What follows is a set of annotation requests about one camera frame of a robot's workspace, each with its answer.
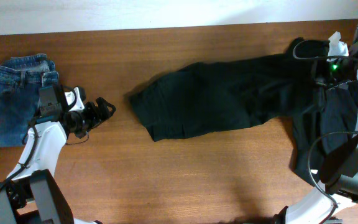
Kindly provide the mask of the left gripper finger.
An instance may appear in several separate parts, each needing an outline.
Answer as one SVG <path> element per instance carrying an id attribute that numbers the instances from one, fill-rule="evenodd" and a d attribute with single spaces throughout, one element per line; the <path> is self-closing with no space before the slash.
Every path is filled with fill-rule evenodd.
<path id="1" fill-rule="evenodd" d="M 98 104 L 101 120 L 108 120 L 116 112 L 116 107 L 102 97 L 97 98 L 96 103 Z"/>
<path id="2" fill-rule="evenodd" d="M 100 119 L 80 121 L 75 128 L 75 136 L 80 139 L 87 136 L 92 129 L 98 127 L 102 122 Z"/>

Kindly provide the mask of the black trousers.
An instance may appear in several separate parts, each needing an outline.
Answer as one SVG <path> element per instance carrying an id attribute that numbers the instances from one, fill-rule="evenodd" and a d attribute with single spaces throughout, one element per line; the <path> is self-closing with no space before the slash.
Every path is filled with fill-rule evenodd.
<path id="1" fill-rule="evenodd" d="M 154 141 L 251 128 L 316 108 L 322 89 L 312 62 L 288 54 L 194 63 L 129 97 Z"/>

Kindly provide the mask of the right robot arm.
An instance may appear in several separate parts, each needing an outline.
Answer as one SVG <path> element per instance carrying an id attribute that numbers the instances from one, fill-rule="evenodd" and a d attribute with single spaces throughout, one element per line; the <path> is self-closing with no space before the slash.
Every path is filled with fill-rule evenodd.
<path id="1" fill-rule="evenodd" d="M 330 37 L 329 52 L 324 57 L 335 80 L 326 87 L 327 91 L 338 90 L 350 83 L 358 84 L 358 25 L 350 47 L 340 38 L 338 32 Z M 274 215 L 272 223 L 335 223 L 333 215 L 358 204 L 358 105 L 355 122 L 352 129 L 322 133 L 313 141 L 307 152 L 309 159 L 323 139 L 334 134 L 346 137 L 345 142 L 325 156 L 316 171 L 318 180 L 314 179 L 311 169 L 307 170 L 313 190 L 298 203 L 284 207 Z"/>

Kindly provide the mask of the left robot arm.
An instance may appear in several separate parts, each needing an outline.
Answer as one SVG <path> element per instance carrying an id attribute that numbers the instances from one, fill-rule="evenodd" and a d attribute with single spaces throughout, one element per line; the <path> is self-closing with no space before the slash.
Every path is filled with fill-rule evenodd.
<path id="1" fill-rule="evenodd" d="M 86 101 L 80 86 L 42 87 L 39 96 L 40 109 L 29 122 L 21 157 L 0 182 L 0 223 L 81 224 L 54 179 L 58 157 L 70 134 L 86 142 L 116 107 L 102 97 Z"/>

